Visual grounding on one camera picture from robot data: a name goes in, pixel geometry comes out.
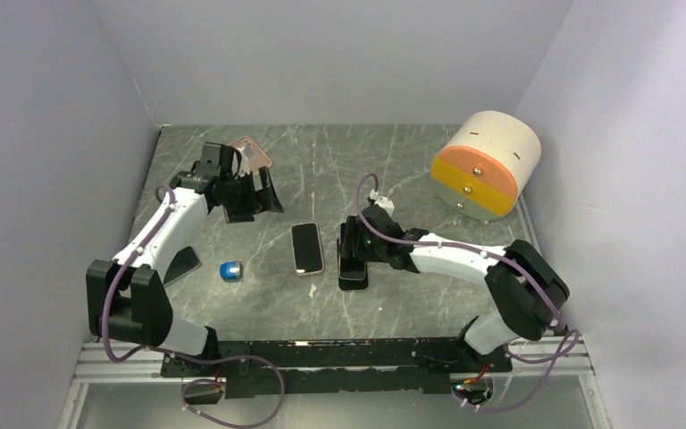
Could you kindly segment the black phone case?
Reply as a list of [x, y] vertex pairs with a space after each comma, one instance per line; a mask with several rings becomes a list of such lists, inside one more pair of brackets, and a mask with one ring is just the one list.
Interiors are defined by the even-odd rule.
[[341, 258], [338, 255], [338, 282], [343, 291], [365, 290], [368, 287], [367, 265], [358, 259]]

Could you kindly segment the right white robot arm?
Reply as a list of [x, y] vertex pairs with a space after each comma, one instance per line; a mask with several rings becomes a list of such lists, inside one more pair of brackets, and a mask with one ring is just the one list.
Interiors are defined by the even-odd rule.
[[378, 205], [347, 218], [338, 252], [341, 259], [443, 274], [485, 287], [495, 308], [470, 322], [455, 348], [456, 362], [468, 371], [481, 368], [491, 352], [510, 341], [539, 340], [570, 297], [568, 286], [528, 241], [479, 246], [425, 229], [404, 230]]

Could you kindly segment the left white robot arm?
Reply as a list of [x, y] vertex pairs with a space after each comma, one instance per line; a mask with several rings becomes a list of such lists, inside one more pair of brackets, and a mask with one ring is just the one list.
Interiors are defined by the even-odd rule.
[[108, 358], [121, 362], [111, 342], [126, 341], [183, 356], [195, 374], [208, 375], [220, 363], [215, 329], [178, 318], [164, 289], [164, 277], [188, 236], [216, 208], [227, 223], [252, 222], [264, 212], [283, 210], [270, 168], [252, 168], [242, 150], [206, 142], [190, 169], [157, 189], [159, 207], [138, 235], [109, 260], [87, 269], [88, 323]]

